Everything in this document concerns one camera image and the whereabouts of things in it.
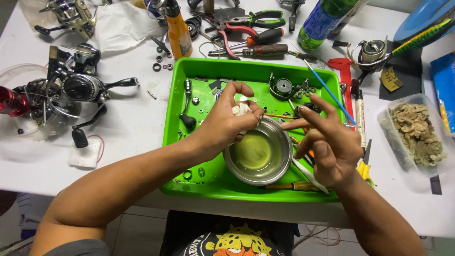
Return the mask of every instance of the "red cylinder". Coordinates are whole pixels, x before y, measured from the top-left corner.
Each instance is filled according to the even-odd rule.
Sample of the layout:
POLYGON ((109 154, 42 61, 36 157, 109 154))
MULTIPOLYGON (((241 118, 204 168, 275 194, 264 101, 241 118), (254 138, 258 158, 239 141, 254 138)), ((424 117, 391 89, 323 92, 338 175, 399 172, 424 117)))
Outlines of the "red cylinder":
POLYGON ((30 110, 27 96, 0 86, 0 114, 19 117, 30 110))

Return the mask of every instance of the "white tabletop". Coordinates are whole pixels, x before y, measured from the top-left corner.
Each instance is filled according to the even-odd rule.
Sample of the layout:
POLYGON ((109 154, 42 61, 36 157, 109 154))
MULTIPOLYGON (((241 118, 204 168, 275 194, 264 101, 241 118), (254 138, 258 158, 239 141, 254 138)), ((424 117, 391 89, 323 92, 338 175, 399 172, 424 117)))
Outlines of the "white tabletop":
MULTIPOLYGON (((183 18, 189 18, 189 7, 185 0, 179 0, 183 18)), ((299 11, 296 31, 288 32, 282 43, 288 43, 290 50, 301 49, 297 44, 297 34, 303 22, 316 4, 307 0, 299 11)), ((232 7, 231 1, 216 1, 217 7, 232 7)), ((247 11, 277 9, 284 11, 288 18, 291 8, 280 7, 275 0, 243 0, 240 6, 247 11)), ((338 40, 357 44, 361 40, 392 39, 407 14, 372 6, 366 6, 345 27, 338 40)), ((0 38, 0 70, 21 63, 45 65, 48 60, 49 45, 76 45, 83 39, 76 33, 53 32, 53 40, 36 33, 26 22, 21 9, 17 6, 0 38)), ((455 36, 449 34, 443 39, 426 47, 422 53, 425 93, 435 102, 435 93, 430 73, 430 61, 453 51, 455 36)), ((192 57, 202 57, 198 52, 201 43, 207 40, 198 36, 193 42, 192 57)), ((311 54, 327 61, 344 57, 343 53, 332 49, 332 42, 326 41, 311 54)), ((212 49, 210 44, 202 47, 203 52, 212 49)), ((161 147, 168 95, 172 72, 152 71, 157 56, 156 45, 147 39, 137 48, 121 54, 103 55, 98 67, 101 80, 115 82, 127 77, 138 77, 141 87, 115 88, 113 91, 129 97, 112 97, 108 102, 108 112, 96 125, 85 128, 87 135, 97 134, 104 138, 106 149, 98 168, 118 160, 141 154, 161 147), (152 99, 147 90, 158 99, 152 99)), ((173 64, 174 59, 164 58, 163 63, 173 64)), ((303 66, 304 63, 293 56, 274 63, 303 66)), ((357 77, 359 70, 352 69, 357 77)), ((423 177, 404 177, 392 150, 376 121, 376 115, 383 110, 388 101, 379 99, 379 73, 369 76, 362 85, 365 102, 365 121, 367 138, 373 139, 370 156, 370 175, 377 184, 376 190, 393 206, 413 228, 423 236, 455 237, 455 172, 440 176, 442 195, 432 195, 429 179, 423 177)), ((20 191, 41 195, 56 195, 72 182, 87 174, 87 171, 66 164, 72 142, 68 132, 52 142, 0 143, 0 189, 20 191)), ((294 223, 349 227, 348 218, 340 203, 269 203, 231 200, 213 200, 166 196, 159 190, 139 200, 136 205, 194 211, 210 214, 231 215, 246 218, 278 220, 294 223)))

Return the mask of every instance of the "hand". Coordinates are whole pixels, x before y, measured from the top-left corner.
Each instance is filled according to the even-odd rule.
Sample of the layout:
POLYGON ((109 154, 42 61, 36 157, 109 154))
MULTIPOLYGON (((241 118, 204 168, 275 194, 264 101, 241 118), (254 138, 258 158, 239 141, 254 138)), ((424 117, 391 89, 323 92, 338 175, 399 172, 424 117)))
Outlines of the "hand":
POLYGON ((313 128, 298 145, 294 157, 300 159, 313 149, 316 161, 315 179, 330 188, 346 185, 355 175, 359 175, 356 167, 363 155, 360 134, 342 125, 335 107, 327 101, 316 94, 311 94, 309 98, 326 113, 327 118, 321 117, 308 107, 299 106, 303 118, 285 122, 281 128, 285 131, 313 128))
POLYGON ((253 90, 243 82, 229 82, 223 93, 213 105, 204 122, 188 138, 192 138, 201 150, 200 161, 207 162, 219 155, 229 144, 240 142, 241 131, 258 127, 264 110, 253 101, 236 102, 234 95, 241 93, 253 97, 253 90), (247 104, 252 113, 234 116, 232 108, 240 103, 247 104))

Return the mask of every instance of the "green-handled pliers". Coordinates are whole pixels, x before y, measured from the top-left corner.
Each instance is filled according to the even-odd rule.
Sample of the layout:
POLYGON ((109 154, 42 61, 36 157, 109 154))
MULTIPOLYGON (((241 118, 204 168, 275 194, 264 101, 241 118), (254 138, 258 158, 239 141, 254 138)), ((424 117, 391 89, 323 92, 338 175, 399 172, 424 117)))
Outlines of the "green-handled pliers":
POLYGON ((283 12, 280 10, 263 10, 257 13, 250 12, 248 16, 231 18, 226 23, 233 26, 255 26, 270 29, 286 25, 286 19, 283 19, 283 12))

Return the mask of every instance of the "metal bowl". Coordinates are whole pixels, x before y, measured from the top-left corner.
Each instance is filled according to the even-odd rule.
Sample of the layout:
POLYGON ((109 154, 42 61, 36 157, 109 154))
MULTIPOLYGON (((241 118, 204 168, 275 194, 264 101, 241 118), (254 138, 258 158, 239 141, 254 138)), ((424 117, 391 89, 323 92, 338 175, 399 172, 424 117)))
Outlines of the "metal bowl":
POLYGON ((243 158, 244 155, 239 156, 241 149, 239 149, 239 144, 237 143, 231 144, 223 150, 224 162, 231 172, 245 183, 256 186, 271 184, 281 178, 291 164, 291 138, 287 132, 281 129, 277 121, 267 116, 262 118, 259 127, 247 132, 244 140, 250 139, 251 136, 255 136, 255 138, 259 136, 262 143, 264 141, 267 142, 267 147, 259 147, 255 150, 256 153, 257 150, 262 150, 263 148, 267 148, 267 152, 270 150, 270 157, 266 157, 267 160, 264 161, 266 164, 254 168, 246 167, 242 163, 244 160, 239 161, 240 159, 238 159, 243 158))

